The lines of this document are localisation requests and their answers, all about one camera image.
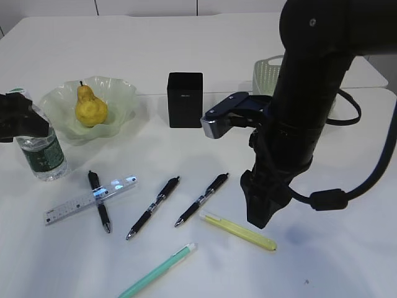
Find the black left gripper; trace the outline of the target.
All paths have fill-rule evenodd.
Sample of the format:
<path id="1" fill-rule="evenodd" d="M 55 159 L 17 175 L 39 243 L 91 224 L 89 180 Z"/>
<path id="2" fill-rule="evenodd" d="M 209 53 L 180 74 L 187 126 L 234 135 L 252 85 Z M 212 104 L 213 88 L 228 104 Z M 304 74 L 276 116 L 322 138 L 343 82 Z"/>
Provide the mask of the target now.
<path id="1" fill-rule="evenodd" d="M 48 134 L 49 123 L 33 109 L 30 99 L 21 93 L 1 94 L 1 143 Z"/>

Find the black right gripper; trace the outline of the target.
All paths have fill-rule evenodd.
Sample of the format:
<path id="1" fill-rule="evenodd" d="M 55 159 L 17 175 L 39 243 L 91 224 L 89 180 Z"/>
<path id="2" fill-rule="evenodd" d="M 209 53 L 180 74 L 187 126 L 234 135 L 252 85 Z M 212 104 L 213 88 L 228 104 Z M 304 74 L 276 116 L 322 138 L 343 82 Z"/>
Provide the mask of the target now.
<path id="1" fill-rule="evenodd" d="M 249 146 L 256 154 L 255 164 L 241 175 L 240 185 L 247 221 L 263 229 L 290 203 L 289 184 L 310 167 L 322 128 L 271 121 L 250 121 L 249 126 L 254 128 Z"/>

